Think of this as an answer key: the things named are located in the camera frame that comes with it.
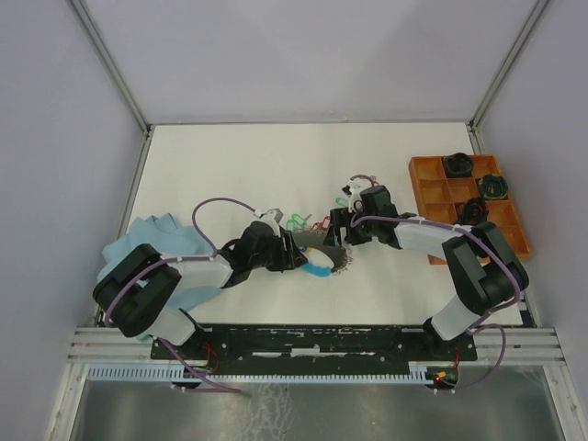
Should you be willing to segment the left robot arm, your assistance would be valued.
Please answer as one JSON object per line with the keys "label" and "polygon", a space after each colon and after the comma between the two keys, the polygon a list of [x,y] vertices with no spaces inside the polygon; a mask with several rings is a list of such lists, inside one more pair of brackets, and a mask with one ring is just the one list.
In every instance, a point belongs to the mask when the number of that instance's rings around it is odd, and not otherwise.
{"label": "left robot arm", "polygon": [[129,338],[165,340],[181,357],[192,358],[201,352],[203,336],[187,307],[172,304],[175,292],[233,288],[258,268],[283,273],[308,263],[292,232],[255,220],[212,254],[165,255],[142,243],[97,283],[93,299],[105,325]]}

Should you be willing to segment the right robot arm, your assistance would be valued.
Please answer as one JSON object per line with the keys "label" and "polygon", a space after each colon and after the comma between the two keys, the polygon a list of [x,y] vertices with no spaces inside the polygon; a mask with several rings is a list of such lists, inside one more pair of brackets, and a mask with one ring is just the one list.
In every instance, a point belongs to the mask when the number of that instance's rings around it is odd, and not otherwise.
{"label": "right robot arm", "polygon": [[446,263],[445,281],[453,292],[422,326],[422,349],[429,357],[442,359],[459,338],[488,328],[488,319],[514,305],[527,288],[526,270],[494,223],[448,224],[399,212],[389,190],[365,175],[352,176],[342,191],[346,205],[331,210],[324,243],[360,257],[361,289],[432,295],[434,280],[401,263],[401,254],[422,253]]}

